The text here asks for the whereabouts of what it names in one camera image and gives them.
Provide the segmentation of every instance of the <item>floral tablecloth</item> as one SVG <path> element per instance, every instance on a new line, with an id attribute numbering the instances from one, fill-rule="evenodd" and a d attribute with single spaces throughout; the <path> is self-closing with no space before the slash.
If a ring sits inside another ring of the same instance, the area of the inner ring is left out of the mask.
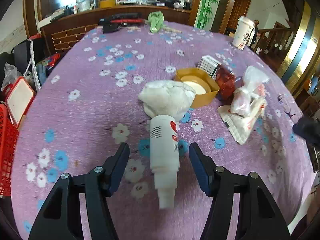
<path id="1" fill-rule="evenodd" d="M 103 34 L 91 30 L 55 67 L 23 124 L 12 171 L 12 205 L 17 227 L 27 239 L 36 215 L 63 172 L 87 173 L 113 155 L 120 142 L 130 159 L 108 205 L 120 239 L 199 239 L 212 202 L 200 190 L 188 157 L 197 142 L 204 154 L 233 173 L 256 171 L 289 223 L 314 179 L 305 141 L 292 133 L 292 119 L 279 104 L 287 94 L 291 114 L 301 115 L 281 80 L 247 47 L 190 26 L 167 23 L 182 33 L 150 33 L 148 26 Z M 149 123 L 137 95 L 146 82 L 174 78 L 210 54 L 242 76 L 253 65 L 264 71 L 266 117 L 259 118 L 240 146 L 222 122 L 218 99 L 189 109 L 177 122 L 180 170 L 175 207 L 159 210 L 149 168 Z M 90 239 L 85 197 L 80 196 L 84 238 Z M 235 196 L 234 207 L 238 205 Z M 234 208 L 228 239 L 236 231 Z"/>

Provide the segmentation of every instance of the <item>white bottle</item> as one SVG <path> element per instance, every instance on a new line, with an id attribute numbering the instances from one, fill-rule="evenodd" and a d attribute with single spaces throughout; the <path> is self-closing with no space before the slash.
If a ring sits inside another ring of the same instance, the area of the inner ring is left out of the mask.
<path id="1" fill-rule="evenodd" d="M 169 115 L 158 115 L 150 122 L 150 169 L 154 174 L 160 209 L 174 207 L 179 167 L 176 122 Z"/>

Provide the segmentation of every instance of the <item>yellow container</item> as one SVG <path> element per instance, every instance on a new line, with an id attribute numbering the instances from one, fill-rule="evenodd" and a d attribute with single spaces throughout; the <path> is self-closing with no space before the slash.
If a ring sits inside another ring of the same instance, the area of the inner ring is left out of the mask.
<path id="1" fill-rule="evenodd" d="M 116 6 L 116 0 L 103 0 L 100 1 L 99 8 L 108 8 Z"/>
<path id="2" fill-rule="evenodd" d="M 212 102 L 219 91 L 218 84 L 202 69 L 199 68 L 182 68 L 177 70 L 175 81 L 192 81 L 201 85 L 206 91 L 205 94 L 196 95 L 192 102 L 192 108 L 206 106 Z"/>

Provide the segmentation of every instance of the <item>wooden door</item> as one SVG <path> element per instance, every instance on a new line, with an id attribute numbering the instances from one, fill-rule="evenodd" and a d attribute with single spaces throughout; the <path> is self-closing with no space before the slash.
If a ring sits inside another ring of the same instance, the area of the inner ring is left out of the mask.
<path id="1" fill-rule="evenodd" d="M 236 29 L 240 16 L 246 16 L 251 0 L 235 0 L 227 28 Z"/>

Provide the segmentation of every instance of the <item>green towel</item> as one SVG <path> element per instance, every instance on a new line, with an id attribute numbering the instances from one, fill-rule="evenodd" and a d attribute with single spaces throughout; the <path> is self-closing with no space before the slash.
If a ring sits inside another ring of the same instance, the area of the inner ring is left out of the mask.
<path id="1" fill-rule="evenodd" d="M 148 21 L 151 24 L 150 31 L 152 33 L 158 32 L 163 27 L 163 13 L 161 11 L 150 13 L 148 16 Z"/>

